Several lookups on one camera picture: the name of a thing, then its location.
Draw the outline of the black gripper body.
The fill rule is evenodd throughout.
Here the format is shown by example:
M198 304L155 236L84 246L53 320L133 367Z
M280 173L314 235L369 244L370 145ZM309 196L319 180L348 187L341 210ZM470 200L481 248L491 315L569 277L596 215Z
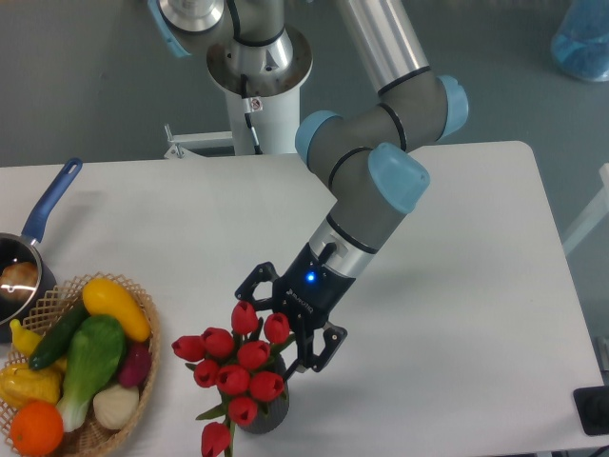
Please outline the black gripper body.
M322 328L334 307L355 282L327 262L338 250L334 242L317 255L306 244L285 274L272 285L272 310L287 317L295 334L312 334Z

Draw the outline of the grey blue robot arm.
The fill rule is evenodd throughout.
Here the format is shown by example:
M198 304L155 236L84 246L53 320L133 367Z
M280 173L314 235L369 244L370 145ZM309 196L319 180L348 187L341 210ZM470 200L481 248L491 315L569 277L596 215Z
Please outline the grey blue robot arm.
M335 204L284 274L257 266L237 289L258 310L283 313L297 355L290 372L320 371L346 337L331 324L339 303L429 185L415 149L467 120L463 87L436 75L399 1L340 1L337 9L379 96L346 119L300 114L312 68L304 36L285 22L281 1L152 1L169 49L200 54L226 98L230 130L169 136L180 149L231 144L238 155L297 153Z

